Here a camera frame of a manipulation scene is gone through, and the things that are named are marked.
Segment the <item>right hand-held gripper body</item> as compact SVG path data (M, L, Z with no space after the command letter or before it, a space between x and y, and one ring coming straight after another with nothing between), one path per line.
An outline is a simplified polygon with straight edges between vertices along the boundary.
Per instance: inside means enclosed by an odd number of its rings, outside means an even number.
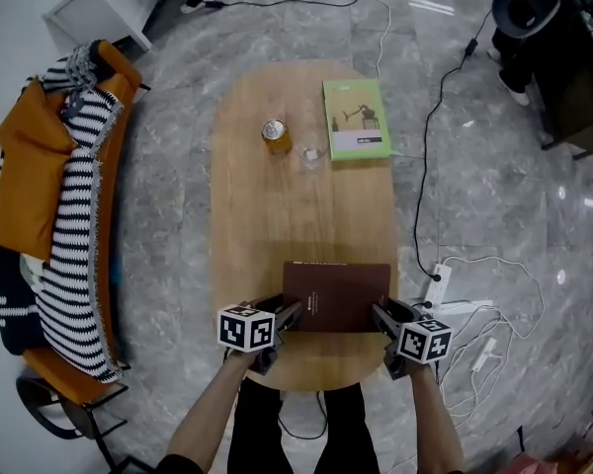
M434 319L402 323L394 330L385 348L383 363L392 380L407 375L409 361L426 365L446 358L453 340L453 329Z

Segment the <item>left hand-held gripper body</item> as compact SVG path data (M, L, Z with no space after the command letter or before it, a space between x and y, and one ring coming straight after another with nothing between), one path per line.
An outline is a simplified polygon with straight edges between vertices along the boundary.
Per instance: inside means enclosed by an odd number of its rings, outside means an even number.
M275 327L278 312L257 310L254 301L230 304L217 312L217 342L233 351L255 354L250 369L266 375L283 343Z

